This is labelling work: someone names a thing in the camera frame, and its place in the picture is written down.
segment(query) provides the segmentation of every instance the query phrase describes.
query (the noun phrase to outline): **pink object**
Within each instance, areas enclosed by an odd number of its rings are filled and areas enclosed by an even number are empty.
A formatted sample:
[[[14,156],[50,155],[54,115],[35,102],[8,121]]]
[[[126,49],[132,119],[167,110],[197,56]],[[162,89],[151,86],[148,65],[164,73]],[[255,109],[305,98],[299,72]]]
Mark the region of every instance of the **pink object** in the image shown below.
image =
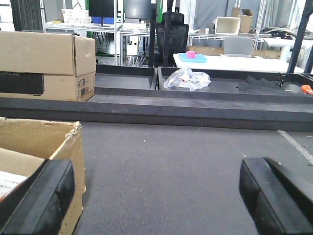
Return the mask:
[[[187,51],[186,54],[187,54],[187,58],[189,58],[189,59],[193,59],[196,57],[196,52],[194,52],[192,50]]]

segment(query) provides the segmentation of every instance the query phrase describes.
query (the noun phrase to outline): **white storage bin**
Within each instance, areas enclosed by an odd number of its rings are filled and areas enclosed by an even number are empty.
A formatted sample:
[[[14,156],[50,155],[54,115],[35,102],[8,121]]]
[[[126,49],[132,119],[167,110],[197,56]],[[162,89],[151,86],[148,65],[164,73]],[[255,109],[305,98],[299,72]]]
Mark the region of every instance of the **white storage bin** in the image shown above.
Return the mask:
[[[239,29],[239,17],[217,17],[215,20],[215,34],[238,35]]]
[[[64,23],[74,25],[88,25],[91,22],[89,11],[79,9],[62,9]]]

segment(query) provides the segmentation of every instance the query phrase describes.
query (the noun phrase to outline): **black monitor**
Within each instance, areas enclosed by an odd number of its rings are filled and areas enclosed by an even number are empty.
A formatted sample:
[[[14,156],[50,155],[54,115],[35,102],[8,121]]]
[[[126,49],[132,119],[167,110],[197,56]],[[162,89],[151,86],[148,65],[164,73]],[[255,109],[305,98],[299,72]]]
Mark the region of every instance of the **black monitor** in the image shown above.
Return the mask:
[[[150,20],[151,0],[125,0],[125,18]]]
[[[89,0],[89,16],[114,18],[115,0]]]

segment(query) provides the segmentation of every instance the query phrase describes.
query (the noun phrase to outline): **crumpled plastic bag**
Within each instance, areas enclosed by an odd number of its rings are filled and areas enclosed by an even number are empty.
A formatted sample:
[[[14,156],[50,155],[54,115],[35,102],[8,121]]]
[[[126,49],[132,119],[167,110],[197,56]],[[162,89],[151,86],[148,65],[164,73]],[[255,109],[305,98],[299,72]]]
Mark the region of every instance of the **crumpled plastic bag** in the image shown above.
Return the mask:
[[[172,73],[164,82],[164,87],[184,87],[193,92],[207,87],[210,83],[210,76],[205,72],[192,72],[190,68],[184,67]]]

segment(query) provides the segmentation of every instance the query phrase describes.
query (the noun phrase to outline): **black label on box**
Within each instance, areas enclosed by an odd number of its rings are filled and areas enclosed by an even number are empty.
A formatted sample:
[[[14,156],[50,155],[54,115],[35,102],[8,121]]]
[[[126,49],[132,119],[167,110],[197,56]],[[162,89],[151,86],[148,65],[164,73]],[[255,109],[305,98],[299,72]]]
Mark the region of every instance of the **black label on box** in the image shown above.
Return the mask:
[[[0,92],[42,95],[44,91],[42,73],[0,71]]]

